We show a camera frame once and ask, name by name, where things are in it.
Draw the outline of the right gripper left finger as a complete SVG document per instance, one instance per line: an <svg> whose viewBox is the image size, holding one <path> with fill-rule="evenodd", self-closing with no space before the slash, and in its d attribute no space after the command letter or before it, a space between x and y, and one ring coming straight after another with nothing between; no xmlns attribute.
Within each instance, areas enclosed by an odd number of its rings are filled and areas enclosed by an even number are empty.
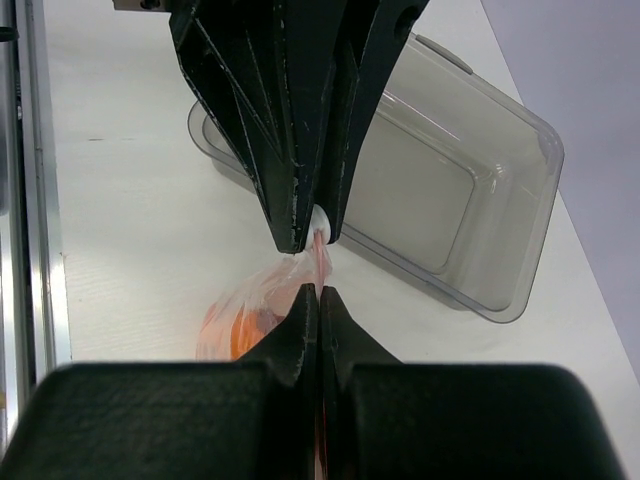
<svg viewBox="0 0 640 480"><path fill-rule="evenodd" d="M37 387L5 479L311 479L318 303L234 362L75 363Z"/></svg>

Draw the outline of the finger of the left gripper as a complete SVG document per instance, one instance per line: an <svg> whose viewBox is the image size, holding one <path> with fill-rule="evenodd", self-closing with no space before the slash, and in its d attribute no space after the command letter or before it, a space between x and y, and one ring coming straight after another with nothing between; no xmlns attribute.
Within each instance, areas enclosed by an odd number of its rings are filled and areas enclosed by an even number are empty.
<svg viewBox="0 0 640 480"><path fill-rule="evenodd" d="M343 1L175 1L187 84L253 183L276 248L306 244Z"/></svg>
<svg viewBox="0 0 640 480"><path fill-rule="evenodd" d="M384 88L427 0L349 1L334 58L336 73L314 203L328 243L341 234L357 160Z"/></svg>

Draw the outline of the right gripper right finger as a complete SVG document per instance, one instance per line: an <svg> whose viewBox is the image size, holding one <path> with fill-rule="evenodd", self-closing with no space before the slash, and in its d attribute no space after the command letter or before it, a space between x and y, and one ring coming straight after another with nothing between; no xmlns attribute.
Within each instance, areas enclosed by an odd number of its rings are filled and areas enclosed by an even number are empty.
<svg viewBox="0 0 640 480"><path fill-rule="evenodd" d="M328 479L621 479L584 384L549 364L404 363L319 301Z"/></svg>

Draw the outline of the orange fruit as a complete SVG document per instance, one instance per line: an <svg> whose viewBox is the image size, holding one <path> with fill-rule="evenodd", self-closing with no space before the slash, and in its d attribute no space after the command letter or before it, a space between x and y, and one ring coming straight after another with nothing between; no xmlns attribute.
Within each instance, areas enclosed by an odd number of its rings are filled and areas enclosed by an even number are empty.
<svg viewBox="0 0 640 480"><path fill-rule="evenodd" d="M230 336L230 356L237 360L259 343L273 328L273 315L266 310L241 311Z"/></svg>

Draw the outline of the clear zip top bag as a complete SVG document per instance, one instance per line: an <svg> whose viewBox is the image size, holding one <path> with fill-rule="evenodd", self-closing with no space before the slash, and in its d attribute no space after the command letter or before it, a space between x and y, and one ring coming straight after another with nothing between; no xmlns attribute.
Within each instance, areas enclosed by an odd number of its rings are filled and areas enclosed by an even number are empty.
<svg viewBox="0 0 640 480"><path fill-rule="evenodd" d="M332 272L327 250L331 233L328 215L322 207L315 205L302 252L281 257L272 266L222 294L210 306L198 334L195 358L199 361L234 361L230 356L231 328L241 311L270 312L273 331L289 314L302 285L312 284L320 295Z"/></svg>

